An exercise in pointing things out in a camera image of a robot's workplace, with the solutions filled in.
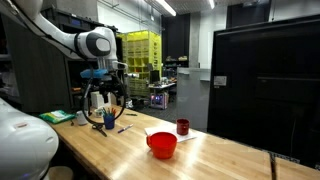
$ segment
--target box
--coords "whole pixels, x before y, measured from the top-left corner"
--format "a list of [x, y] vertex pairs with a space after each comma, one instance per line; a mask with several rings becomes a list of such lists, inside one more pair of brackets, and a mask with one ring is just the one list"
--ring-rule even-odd
[[150, 107], [157, 109], [167, 109], [169, 95], [168, 93], [151, 93], [150, 95]]

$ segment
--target dark red cup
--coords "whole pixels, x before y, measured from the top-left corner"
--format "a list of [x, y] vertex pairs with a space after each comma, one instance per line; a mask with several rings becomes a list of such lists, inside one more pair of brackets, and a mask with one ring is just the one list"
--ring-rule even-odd
[[189, 120], [177, 119], [177, 133], [179, 135], [187, 135], [189, 133]]

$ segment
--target blue cup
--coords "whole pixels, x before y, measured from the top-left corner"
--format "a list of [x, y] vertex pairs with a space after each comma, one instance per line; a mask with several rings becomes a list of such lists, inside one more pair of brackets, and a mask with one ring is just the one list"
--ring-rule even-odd
[[114, 128], [114, 117], [113, 116], [103, 116], [104, 127], [106, 129]]

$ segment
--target marker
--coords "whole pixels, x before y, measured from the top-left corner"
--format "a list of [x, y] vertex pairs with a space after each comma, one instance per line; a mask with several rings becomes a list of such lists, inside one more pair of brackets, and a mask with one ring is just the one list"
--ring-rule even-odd
[[137, 116], [137, 114], [126, 114], [128, 116]]
[[130, 124], [129, 126], [127, 126], [127, 127], [125, 127], [125, 128], [122, 128], [122, 129], [120, 129], [120, 130], [118, 131], [118, 133], [122, 133], [123, 131], [131, 128], [132, 126], [133, 126], [133, 124]]

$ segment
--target black panel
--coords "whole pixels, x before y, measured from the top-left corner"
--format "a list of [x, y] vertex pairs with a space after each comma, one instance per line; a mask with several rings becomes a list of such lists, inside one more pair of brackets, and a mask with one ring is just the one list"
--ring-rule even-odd
[[268, 22], [271, 2], [251, 6], [237, 4], [228, 6], [227, 28]]
[[162, 27], [162, 61], [189, 56], [190, 14], [163, 17]]
[[116, 37], [117, 57], [119, 62], [123, 62], [122, 38]]
[[320, 162], [319, 30], [312, 16], [215, 32], [211, 79], [228, 83], [211, 84], [208, 132]]

